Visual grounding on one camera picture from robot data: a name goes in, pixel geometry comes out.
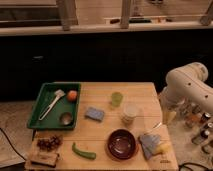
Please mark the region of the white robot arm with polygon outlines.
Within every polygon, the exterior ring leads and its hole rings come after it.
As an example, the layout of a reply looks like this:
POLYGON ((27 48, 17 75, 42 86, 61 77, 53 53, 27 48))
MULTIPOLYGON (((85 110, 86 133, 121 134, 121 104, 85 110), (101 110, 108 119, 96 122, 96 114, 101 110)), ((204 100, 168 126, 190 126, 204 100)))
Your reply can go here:
POLYGON ((193 62, 167 73, 166 86, 159 94, 164 124, 174 118, 176 110, 186 100, 213 115, 213 88, 205 84, 207 78, 208 69, 200 62, 193 62))

